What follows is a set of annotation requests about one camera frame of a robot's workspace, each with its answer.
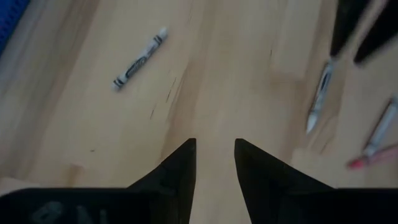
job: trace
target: black plastic part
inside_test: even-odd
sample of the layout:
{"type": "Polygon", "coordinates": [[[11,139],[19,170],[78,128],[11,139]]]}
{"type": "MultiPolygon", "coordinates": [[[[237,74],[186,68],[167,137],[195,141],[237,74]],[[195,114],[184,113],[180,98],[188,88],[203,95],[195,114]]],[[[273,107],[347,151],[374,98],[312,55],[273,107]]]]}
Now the black plastic part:
{"type": "Polygon", "coordinates": [[[398,1],[390,0],[355,55],[354,63],[363,63],[376,50],[388,43],[398,32],[398,1]]]}
{"type": "Polygon", "coordinates": [[[253,224],[398,222],[397,189],[333,189],[243,139],[235,161],[253,224]]]}
{"type": "Polygon", "coordinates": [[[244,139],[235,140],[235,163],[252,223],[277,223],[287,193],[332,189],[244,139]]]}
{"type": "Polygon", "coordinates": [[[1,223],[188,224],[196,181],[189,139],[127,189],[27,189],[0,197],[1,223]]]}
{"type": "Polygon", "coordinates": [[[369,0],[339,0],[333,38],[331,40],[330,56],[337,57],[346,45],[348,38],[354,32],[359,18],[363,14],[369,0]]]}

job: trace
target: wooden floor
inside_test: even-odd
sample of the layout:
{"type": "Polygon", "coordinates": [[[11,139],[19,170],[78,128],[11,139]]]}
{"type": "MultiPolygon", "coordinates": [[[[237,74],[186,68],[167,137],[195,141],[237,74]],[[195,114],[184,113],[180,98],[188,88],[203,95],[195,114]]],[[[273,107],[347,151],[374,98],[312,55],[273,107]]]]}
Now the wooden floor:
{"type": "MultiPolygon", "coordinates": [[[[0,177],[18,186],[125,187],[194,137],[191,222],[249,223],[233,157],[234,139],[244,138],[333,187],[397,187],[397,159],[345,168],[398,93],[396,41],[364,66],[352,63],[383,2],[371,4],[336,64],[308,136],[336,0],[322,1],[302,80],[270,69],[286,4],[32,1],[0,58],[0,177]],[[119,93],[111,91],[162,26],[168,40],[119,93]]],[[[397,135],[395,120],[383,144],[397,135]]]]}

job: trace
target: gray crayon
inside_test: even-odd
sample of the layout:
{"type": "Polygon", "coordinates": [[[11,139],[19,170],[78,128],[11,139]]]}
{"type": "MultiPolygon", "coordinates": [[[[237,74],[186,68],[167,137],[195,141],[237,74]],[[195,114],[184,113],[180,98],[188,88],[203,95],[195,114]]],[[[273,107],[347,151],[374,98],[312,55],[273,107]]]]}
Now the gray crayon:
{"type": "Polygon", "coordinates": [[[159,31],[147,48],[140,54],[138,59],[127,69],[123,74],[118,76],[113,81],[113,89],[118,91],[122,88],[124,84],[135,74],[148,60],[148,58],[155,52],[155,50],[162,44],[162,42],[167,38],[167,28],[163,27],[159,31]]]}

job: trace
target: light wood surface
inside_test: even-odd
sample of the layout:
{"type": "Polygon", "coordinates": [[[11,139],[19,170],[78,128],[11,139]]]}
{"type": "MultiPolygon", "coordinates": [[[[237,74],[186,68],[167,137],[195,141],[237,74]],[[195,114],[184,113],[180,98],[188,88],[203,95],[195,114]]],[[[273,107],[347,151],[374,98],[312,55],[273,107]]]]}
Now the light wood surface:
{"type": "Polygon", "coordinates": [[[32,1],[0,58],[0,175],[41,186],[125,187],[194,137],[191,223],[249,223],[233,158],[234,139],[244,138],[333,187],[397,187],[397,160],[345,168],[398,91],[397,42],[361,68],[352,63],[382,4],[371,4],[337,62],[306,136],[335,0],[322,1],[301,80],[271,70],[287,1],[32,1]],[[163,26],[167,41],[111,91],[163,26]]]}
{"type": "Polygon", "coordinates": [[[317,29],[321,1],[289,0],[280,26],[271,69],[287,79],[303,79],[317,29]]]}

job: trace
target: scratch mark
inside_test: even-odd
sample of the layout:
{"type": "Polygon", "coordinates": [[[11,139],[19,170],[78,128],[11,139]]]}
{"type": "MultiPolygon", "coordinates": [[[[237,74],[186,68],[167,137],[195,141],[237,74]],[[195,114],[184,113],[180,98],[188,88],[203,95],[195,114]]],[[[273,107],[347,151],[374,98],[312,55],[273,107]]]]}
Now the scratch mark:
{"type": "Polygon", "coordinates": [[[180,80],[180,83],[178,84],[177,92],[174,94],[173,101],[172,101],[172,104],[171,104],[171,106],[170,106],[169,113],[168,113],[168,115],[167,115],[166,123],[167,123],[168,121],[171,120],[171,115],[172,115],[173,111],[175,110],[175,107],[176,107],[176,104],[177,104],[176,99],[177,99],[178,95],[180,94],[181,88],[182,88],[182,86],[183,86],[183,84],[184,84],[184,82],[185,82],[185,77],[186,77],[187,70],[188,70],[188,67],[189,67],[189,66],[190,66],[190,65],[189,65],[189,63],[188,63],[187,67],[186,67],[185,70],[184,70],[184,73],[183,73],[183,75],[182,75],[182,78],[181,78],[181,80],[180,80]]]}
{"type": "Polygon", "coordinates": [[[156,109],[156,104],[155,104],[155,106],[154,106],[154,109],[153,109],[152,112],[150,113],[149,119],[152,119],[152,117],[153,117],[153,115],[154,115],[154,112],[155,112],[155,109],[156,109]]]}
{"type": "Polygon", "coordinates": [[[269,51],[269,57],[268,57],[268,64],[271,64],[271,60],[272,60],[272,50],[273,50],[274,48],[273,47],[271,47],[271,50],[269,51]]]}
{"type": "Polygon", "coordinates": [[[176,80],[177,80],[177,77],[174,77],[174,82],[173,82],[172,86],[170,87],[169,94],[167,94],[166,103],[167,103],[167,101],[169,100],[170,93],[171,93],[172,90],[173,90],[173,86],[174,86],[174,83],[175,83],[176,80]]]}
{"type": "Polygon", "coordinates": [[[323,153],[325,153],[326,148],[329,146],[329,144],[331,143],[331,141],[333,140],[333,138],[335,137],[335,135],[332,135],[330,138],[328,138],[328,140],[326,141],[326,143],[323,145],[320,154],[322,155],[323,153]]]}
{"type": "Polygon", "coordinates": [[[193,7],[193,0],[191,1],[191,5],[189,7],[189,13],[188,13],[188,22],[187,25],[189,26],[189,24],[191,23],[191,18],[192,18],[192,7],[193,7]]]}

